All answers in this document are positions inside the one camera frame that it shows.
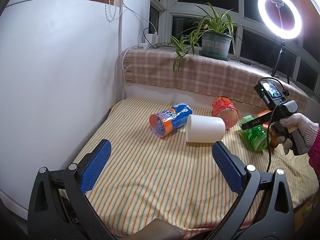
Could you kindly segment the right hand white knit glove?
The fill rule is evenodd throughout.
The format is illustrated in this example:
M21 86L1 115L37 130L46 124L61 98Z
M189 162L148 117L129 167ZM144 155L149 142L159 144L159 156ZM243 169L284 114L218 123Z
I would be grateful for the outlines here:
M319 155L319 124L312 122L301 113L296 113L287 118L280 119L283 127L297 126L302 134L308 154Z

